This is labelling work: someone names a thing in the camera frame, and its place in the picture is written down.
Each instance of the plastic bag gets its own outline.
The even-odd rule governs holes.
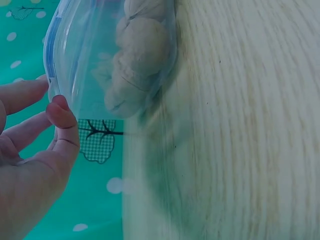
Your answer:
[[[43,61],[49,99],[78,119],[125,119],[144,110],[177,55],[173,0],[61,0]]]

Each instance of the dough ball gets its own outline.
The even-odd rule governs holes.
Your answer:
[[[123,33],[123,61],[140,75],[158,73],[169,59],[170,37],[154,19],[138,17]]]
[[[110,113],[121,119],[133,116],[142,106],[141,102],[129,102],[119,97],[113,87],[105,92],[104,104]]]
[[[128,58],[130,56],[125,56],[123,51],[119,51],[113,58],[114,71],[138,89],[146,92],[149,91],[157,80],[157,76],[145,76],[133,71],[126,63],[126,59]]]
[[[134,86],[121,76],[121,72],[114,71],[112,74],[114,91],[126,101],[140,102],[146,99],[148,92]]]
[[[125,0],[124,13],[127,19],[136,17],[162,22],[166,18],[166,0]]]
[[[116,28],[115,28],[115,43],[118,45],[118,47],[122,47],[123,35],[124,35],[125,29],[128,26],[128,24],[129,24],[129,21],[124,16],[123,18],[120,19],[120,21],[116,25]]]

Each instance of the teal tablecloth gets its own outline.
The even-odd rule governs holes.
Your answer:
[[[32,80],[44,74],[43,39],[58,0],[0,0],[0,83]],[[28,109],[10,116],[7,127],[43,111],[45,97]],[[103,129],[101,121],[89,120]],[[88,120],[80,119],[81,151],[63,196],[34,228],[27,240],[120,240],[122,234],[122,148],[120,135],[90,133]],[[121,132],[122,121],[106,121]],[[53,128],[44,132],[22,157],[44,150]]]

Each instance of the wooden surface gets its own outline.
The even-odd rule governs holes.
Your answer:
[[[178,0],[179,55],[126,122],[125,240],[320,239],[320,0]]]

